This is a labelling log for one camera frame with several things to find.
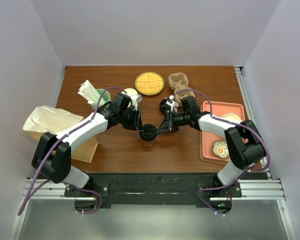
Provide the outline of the black coffee cup lid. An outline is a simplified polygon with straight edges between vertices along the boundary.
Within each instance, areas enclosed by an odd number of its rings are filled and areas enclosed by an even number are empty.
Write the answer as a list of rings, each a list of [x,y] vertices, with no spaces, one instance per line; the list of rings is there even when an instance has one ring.
[[[145,142],[152,142],[157,137],[157,128],[153,124],[145,124],[143,131],[139,132],[139,136]]]

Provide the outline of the brown paper coffee cup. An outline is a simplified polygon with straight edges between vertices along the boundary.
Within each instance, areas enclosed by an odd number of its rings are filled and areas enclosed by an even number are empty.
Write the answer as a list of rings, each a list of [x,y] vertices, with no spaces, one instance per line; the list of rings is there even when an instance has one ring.
[[[151,146],[151,145],[154,144],[154,140],[152,140],[152,141],[143,141],[143,144],[144,144],[145,146]]]

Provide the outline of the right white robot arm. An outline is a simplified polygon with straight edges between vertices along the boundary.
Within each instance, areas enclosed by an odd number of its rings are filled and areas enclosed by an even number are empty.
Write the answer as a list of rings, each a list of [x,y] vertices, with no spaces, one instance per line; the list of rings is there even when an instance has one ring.
[[[183,111],[178,112],[179,104],[175,100],[174,95],[163,100],[166,106],[164,120],[156,134],[174,133],[181,126],[190,126],[225,140],[229,161],[216,174],[211,188],[217,196],[225,196],[231,190],[231,185],[254,169],[254,164],[264,157],[270,163],[269,150],[253,121],[237,121],[217,116],[210,100],[207,101],[209,111],[201,111],[193,96],[181,100]]]

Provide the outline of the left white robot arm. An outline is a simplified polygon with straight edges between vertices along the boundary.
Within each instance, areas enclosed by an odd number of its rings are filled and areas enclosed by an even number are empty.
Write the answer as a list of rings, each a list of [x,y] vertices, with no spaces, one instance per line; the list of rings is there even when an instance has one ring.
[[[142,96],[117,93],[112,101],[95,108],[86,119],[56,134],[44,133],[38,142],[31,165],[36,172],[53,183],[75,186],[82,196],[89,196],[94,184],[87,173],[72,166],[72,153],[92,137],[118,124],[126,130],[143,131],[141,110]]]

